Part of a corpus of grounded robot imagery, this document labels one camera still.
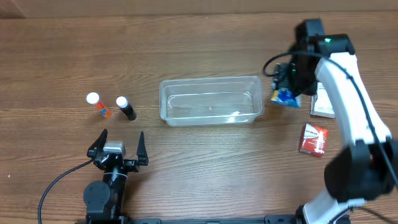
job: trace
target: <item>wooden table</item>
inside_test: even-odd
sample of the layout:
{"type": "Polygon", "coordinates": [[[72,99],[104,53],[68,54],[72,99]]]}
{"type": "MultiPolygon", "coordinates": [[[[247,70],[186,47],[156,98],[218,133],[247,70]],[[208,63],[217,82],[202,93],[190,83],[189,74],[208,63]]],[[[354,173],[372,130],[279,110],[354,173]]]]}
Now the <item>wooden table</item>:
{"type": "MultiPolygon", "coordinates": [[[[252,124],[171,128],[159,116],[165,79],[257,75],[294,41],[294,27],[320,16],[328,34],[347,33],[379,115],[398,133],[396,12],[323,12],[0,20],[0,223],[37,223],[39,199],[62,172],[88,160],[104,128],[135,158],[145,132],[149,167],[130,174],[124,211],[134,218],[233,218],[294,213],[324,188],[323,169],[340,151],[334,119],[270,105],[252,124]],[[85,101],[100,94],[114,116],[85,101]],[[127,96],[138,119],[115,107],[127,96]],[[330,131],[321,158],[299,153],[302,126],[330,131]]],[[[271,80],[261,77],[265,97],[271,80]]],[[[45,223],[85,216],[82,193],[103,173],[90,165],[47,196],[45,223]]],[[[396,190],[367,207],[398,219],[396,190]]],[[[378,222],[355,212],[355,223],[378,222]]]]}

